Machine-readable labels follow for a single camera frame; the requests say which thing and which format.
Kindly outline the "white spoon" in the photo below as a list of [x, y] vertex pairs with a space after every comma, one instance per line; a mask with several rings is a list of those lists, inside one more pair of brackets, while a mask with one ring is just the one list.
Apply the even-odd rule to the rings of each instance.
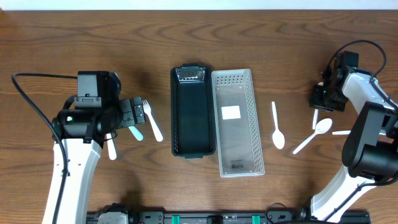
[[279, 130], [279, 124], [278, 124], [278, 119], [277, 119], [277, 109], [275, 102], [271, 102], [271, 107], [272, 107], [272, 115], [273, 115], [273, 120], [274, 120], [274, 126], [275, 130], [272, 134], [272, 141], [274, 143], [274, 146], [278, 149], [282, 149], [285, 145], [285, 137], [282, 134], [282, 132]]
[[312, 129], [313, 129], [313, 130], [315, 130], [316, 125], [317, 125], [318, 113], [319, 113], [319, 110], [318, 110], [318, 109], [315, 109], [315, 110], [314, 110], [314, 114], [313, 114], [313, 121], [312, 121]]

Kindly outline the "white spoon diagonal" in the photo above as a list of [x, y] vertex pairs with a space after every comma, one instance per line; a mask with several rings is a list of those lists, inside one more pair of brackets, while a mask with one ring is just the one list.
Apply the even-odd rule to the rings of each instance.
[[332, 119], [330, 118], [325, 118], [321, 121], [319, 121], [316, 126], [313, 134], [311, 134], [306, 140], [304, 140], [294, 151], [292, 152], [293, 154], [297, 154], [300, 152], [316, 135], [318, 134], [325, 134], [329, 131], [333, 124]]

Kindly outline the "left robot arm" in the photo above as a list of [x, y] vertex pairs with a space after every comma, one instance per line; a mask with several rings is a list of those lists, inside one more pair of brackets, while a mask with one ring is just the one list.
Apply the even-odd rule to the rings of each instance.
[[109, 157], [117, 157], [117, 130], [129, 128], [143, 140], [136, 125], [145, 123], [142, 99], [119, 99], [117, 73], [80, 71], [77, 94], [69, 97], [52, 120], [56, 130], [54, 167], [44, 223], [85, 223], [95, 167], [105, 143]]

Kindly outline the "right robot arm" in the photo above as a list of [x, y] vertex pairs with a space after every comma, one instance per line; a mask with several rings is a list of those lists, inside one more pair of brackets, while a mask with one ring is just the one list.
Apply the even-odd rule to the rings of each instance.
[[342, 149], [342, 166], [329, 184], [302, 209], [302, 218], [338, 223], [367, 191], [397, 182], [397, 104], [372, 72], [358, 67], [359, 55], [334, 54], [315, 85], [309, 105], [344, 111], [350, 101], [358, 117]]

